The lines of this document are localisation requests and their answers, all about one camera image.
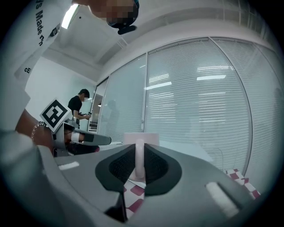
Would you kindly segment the white printed t-shirt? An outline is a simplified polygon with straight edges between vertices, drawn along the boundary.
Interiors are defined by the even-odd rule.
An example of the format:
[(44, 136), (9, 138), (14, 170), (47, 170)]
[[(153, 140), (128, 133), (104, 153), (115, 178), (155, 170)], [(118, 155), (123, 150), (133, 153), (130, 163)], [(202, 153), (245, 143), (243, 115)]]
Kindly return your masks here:
[(96, 8), (98, 0), (31, 0), (0, 44), (0, 131), (16, 131), (30, 100), (25, 86), (43, 52), (56, 38), (73, 4)]

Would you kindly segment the white window blinds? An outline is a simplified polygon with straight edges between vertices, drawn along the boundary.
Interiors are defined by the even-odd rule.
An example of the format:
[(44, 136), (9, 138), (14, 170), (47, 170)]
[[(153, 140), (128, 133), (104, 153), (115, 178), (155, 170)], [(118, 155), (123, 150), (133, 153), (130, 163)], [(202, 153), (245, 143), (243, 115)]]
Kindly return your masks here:
[(98, 131), (158, 133), (186, 154), (207, 153), (221, 170), (251, 181), (276, 174), (284, 125), (283, 65), (262, 45), (202, 37), (111, 65)]

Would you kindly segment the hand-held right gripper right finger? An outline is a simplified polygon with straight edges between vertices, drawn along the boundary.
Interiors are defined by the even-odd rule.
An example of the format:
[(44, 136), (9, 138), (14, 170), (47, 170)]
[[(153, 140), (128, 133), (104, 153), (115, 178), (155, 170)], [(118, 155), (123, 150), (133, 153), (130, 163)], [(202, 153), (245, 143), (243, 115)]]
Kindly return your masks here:
[(132, 227), (239, 227), (253, 202), (237, 182), (209, 162), (145, 145), (146, 188)]

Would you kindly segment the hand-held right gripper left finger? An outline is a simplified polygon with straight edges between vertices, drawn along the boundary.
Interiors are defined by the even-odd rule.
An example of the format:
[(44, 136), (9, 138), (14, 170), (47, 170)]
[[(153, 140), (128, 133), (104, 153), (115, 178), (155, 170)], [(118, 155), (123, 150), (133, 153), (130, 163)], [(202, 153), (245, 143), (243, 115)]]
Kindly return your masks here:
[(103, 213), (125, 213), (124, 185), (135, 166), (135, 145), (57, 157), (61, 173), (85, 201)]

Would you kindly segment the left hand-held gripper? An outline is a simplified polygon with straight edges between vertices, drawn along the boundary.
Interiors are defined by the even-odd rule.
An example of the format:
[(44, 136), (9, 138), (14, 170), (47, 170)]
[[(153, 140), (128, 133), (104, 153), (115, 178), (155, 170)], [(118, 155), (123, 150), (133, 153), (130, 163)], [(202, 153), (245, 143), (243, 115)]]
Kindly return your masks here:
[(53, 154), (56, 157), (75, 155), (74, 143), (86, 146), (109, 145), (111, 143), (111, 138), (108, 136), (75, 130), (78, 127), (76, 118), (73, 117), (71, 110), (57, 99), (47, 105), (40, 117), (51, 130), (54, 145)]

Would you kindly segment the white mug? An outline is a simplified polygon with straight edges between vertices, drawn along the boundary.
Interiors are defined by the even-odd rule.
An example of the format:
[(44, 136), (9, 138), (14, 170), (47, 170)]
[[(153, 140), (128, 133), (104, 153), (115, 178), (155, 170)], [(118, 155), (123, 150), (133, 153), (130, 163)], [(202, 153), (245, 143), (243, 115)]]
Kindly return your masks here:
[(145, 144), (159, 145), (158, 133), (124, 133), (123, 145), (135, 145), (134, 163), (135, 167), (129, 180), (135, 182), (146, 182), (145, 172)]

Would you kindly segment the person's left forearm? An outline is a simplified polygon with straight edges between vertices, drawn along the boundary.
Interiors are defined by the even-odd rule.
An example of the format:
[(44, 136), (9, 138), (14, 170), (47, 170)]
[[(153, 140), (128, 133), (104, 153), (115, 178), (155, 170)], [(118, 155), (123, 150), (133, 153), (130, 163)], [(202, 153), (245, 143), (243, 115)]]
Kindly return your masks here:
[(29, 136), (35, 145), (48, 147), (53, 152), (54, 145), (51, 130), (24, 110), (16, 125), (18, 133)]

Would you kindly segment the ceiling light panel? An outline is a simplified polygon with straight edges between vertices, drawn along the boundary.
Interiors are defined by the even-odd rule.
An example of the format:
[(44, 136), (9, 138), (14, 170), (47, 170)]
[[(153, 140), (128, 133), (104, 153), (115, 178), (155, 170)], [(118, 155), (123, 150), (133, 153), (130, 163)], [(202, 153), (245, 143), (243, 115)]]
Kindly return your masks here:
[(78, 4), (73, 4), (70, 6), (70, 8), (67, 10), (67, 12), (65, 13), (62, 23), (61, 23), (61, 27), (64, 29), (68, 29), (69, 25), (71, 23), (71, 20), (73, 19), (77, 9), (78, 9), (79, 5)]

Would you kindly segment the red white checkered tablecloth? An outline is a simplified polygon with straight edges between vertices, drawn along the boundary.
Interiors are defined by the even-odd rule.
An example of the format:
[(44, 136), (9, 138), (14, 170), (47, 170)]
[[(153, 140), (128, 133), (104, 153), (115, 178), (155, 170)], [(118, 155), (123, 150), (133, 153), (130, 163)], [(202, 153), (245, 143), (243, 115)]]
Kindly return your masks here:
[[(225, 174), (244, 187), (253, 199), (260, 196), (258, 190), (249, 182), (249, 178), (244, 177), (238, 169), (225, 170)], [(124, 201), (127, 217), (131, 217), (144, 201), (144, 190), (146, 184), (128, 180), (124, 184)]]

